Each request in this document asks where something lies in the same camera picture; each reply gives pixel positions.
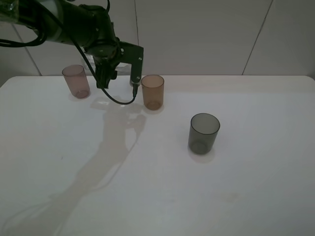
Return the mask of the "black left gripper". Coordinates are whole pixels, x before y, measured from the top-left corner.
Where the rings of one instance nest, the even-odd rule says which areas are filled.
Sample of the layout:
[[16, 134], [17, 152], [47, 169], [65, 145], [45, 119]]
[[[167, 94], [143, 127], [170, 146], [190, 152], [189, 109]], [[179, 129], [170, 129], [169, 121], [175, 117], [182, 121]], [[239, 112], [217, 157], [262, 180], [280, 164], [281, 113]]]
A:
[[99, 89], [107, 89], [111, 80], [117, 78], [116, 62], [120, 54], [120, 39], [95, 39], [92, 36], [83, 37], [83, 49], [86, 56], [94, 59], [96, 86]]

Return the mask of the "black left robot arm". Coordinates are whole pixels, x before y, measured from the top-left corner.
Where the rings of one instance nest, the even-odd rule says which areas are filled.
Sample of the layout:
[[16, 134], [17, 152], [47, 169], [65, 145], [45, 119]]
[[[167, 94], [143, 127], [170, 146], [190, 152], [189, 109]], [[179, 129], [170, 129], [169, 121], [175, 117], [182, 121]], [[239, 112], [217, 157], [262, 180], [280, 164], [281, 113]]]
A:
[[117, 77], [119, 40], [108, 14], [98, 5], [74, 5], [68, 0], [2, 0], [0, 20], [25, 26], [37, 37], [29, 42], [2, 39], [7, 48], [34, 47], [45, 41], [74, 45], [93, 56], [97, 86], [106, 89]]

